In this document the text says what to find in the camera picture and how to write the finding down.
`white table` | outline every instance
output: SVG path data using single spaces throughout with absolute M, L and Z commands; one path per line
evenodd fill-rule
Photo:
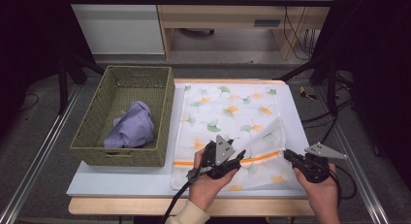
M 280 113 L 286 131 L 286 147 L 303 153 L 308 141 L 288 85 L 276 80 L 175 80 L 174 106 L 165 167 L 88 166 L 81 162 L 67 194 L 72 214 L 163 215 L 173 195 L 174 144 L 186 82 L 276 84 Z M 183 194 L 172 214 L 185 204 Z M 305 193 L 295 181 L 264 186 L 254 191 L 220 192 L 208 213 L 212 216 L 313 215 Z

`human hand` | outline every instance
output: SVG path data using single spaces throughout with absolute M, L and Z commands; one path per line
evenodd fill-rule
M 330 170 L 335 173 L 335 165 L 330 164 Z M 337 224 L 339 223 L 337 211 L 338 188 L 331 177 L 321 183 L 308 182 L 304 174 L 294 168 L 297 181 L 304 188 L 308 196 L 308 202 L 315 213 L 319 223 Z
M 200 167 L 204 151 L 202 149 L 195 153 L 194 168 Z M 225 176 L 218 179 L 212 179 L 207 175 L 200 176 L 199 180 L 190 186 L 188 200 L 198 208 L 206 211 L 211 206 L 218 192 L 233 179 L 236 172 L 237 169 L 231 170 Z

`crumpled cloth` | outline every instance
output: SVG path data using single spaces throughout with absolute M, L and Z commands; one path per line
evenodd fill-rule
M 151 121 L 151 110 L 142 101 L 135 101 L 130 110 L 121 112 L 113 121 L 113 127 L 104 140 L 108 148 L 132 148 L 148 144 L 154 140 L 154 124 Z

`white cloth with leaf print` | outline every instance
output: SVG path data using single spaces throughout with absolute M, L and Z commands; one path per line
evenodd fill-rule
M 180 189 L 193 168 L 194 153 L 216 136 L 234 140 L 235 158 L 244 149 L 241 168 L 223 190 L 252 190 L 294 175 L 281 152 L 285 132 L 274 84 L 185 85 L 174 150 L 173 189 Z

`wicker basket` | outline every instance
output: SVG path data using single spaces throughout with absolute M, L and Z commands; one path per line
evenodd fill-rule
M 174 99 L 170 67 L 109 66 L 70 146 L 88 165 L 163 167 Z M 151 109 L 155 141 L 141 148 L 106 148 L 112 121 L 133 101 Z

